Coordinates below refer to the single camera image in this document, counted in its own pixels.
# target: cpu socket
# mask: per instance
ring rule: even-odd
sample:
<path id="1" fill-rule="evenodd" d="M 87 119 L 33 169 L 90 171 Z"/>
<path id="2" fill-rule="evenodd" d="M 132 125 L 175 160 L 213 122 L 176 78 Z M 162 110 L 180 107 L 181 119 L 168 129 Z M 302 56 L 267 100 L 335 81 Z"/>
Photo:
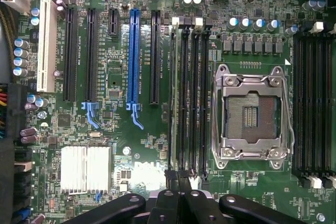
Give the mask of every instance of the cpu socket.
<path id="1" fill-rule="evenodd" d="M 282 68 L 269 75 L 232 74 L 222 64 L 214 78 L 211 149 L 217 167 L 265 160 L 280 169 L 294 144 Z"/>

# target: motherboard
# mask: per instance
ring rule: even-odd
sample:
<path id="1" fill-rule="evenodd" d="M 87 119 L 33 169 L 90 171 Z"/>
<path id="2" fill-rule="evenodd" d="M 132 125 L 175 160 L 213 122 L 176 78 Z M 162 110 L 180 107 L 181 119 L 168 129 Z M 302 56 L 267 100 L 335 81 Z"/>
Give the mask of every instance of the motherboard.
<path id="1" fill-rule="evenodd" d="M 335 0 L 28 2 L 14 138 L 34 223 L 148 198 L 170 169 L 217 201 L 336 223 Z"/>

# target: blue pcie slot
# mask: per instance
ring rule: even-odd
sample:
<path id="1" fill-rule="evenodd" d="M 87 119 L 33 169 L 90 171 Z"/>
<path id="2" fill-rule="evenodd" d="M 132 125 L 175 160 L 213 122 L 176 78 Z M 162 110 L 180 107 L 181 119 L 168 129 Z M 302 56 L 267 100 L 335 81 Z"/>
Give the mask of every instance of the blue pcie slot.
<path id="1" fill-rule="evenodd" d="M 140 110 L 140 104 L 138 104 L 140 25 L 139 9 L 131 9 L 126 110 L 132 111 L 131 116 L 133 119 L 133 123 L 143 130 L 143 125 L 138 121 L 138 110 Z"/>

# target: white heatsink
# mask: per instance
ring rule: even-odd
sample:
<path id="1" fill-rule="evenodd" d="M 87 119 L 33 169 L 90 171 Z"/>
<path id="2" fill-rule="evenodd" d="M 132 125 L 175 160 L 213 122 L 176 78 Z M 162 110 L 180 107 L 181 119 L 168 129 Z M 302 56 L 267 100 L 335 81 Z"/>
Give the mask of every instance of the white heatsink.
<path id="1" fill-rule="evenodd" d="M 111 148 L 89 147 L 87 156 L 87 190 L 108 192 L 111 188 Z"/>
<path id="2" fill-rule="evenodd" d="M 67 146 L 61 150 L 61 190 L 69 194 L 87 192 L 87 148 Z"/>

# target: white pci slot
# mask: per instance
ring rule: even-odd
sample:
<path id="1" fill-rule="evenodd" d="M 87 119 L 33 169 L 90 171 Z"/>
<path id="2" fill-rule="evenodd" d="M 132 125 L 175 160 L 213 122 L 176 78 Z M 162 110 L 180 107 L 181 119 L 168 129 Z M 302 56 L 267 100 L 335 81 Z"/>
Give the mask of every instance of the white pci slot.
<path id="1" fill-rule="evenodd" d="M 37 59 L 37 92 L 55 92 L 57 5 L 40 0 L 40 24 Z"/>

